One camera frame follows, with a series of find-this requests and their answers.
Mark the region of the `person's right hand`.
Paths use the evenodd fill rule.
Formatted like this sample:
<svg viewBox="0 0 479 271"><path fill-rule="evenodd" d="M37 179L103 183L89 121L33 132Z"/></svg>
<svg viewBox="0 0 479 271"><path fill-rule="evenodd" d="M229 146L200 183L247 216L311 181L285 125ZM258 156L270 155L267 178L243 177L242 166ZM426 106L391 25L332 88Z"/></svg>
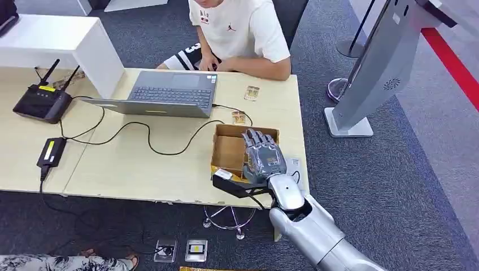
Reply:
<svg viewBox="0 0 479 271"><path fill-rule="evenodd" d="M199 62L200 71L216 71L220 65L220 60L214 54L202 54Z"/></svg>

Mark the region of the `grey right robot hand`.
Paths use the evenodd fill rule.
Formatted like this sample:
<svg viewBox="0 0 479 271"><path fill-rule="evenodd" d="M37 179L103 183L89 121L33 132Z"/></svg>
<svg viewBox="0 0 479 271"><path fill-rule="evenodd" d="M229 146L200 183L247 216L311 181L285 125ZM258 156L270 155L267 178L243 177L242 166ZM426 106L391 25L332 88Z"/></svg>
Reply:
<svg viewBox="0 0 479 271"><path fill-rule="evenodd" d="M248 128L242 136L247 156L243 176L251 183L266 183L274 175L287 173L283 153L269 134Z"/></svg>

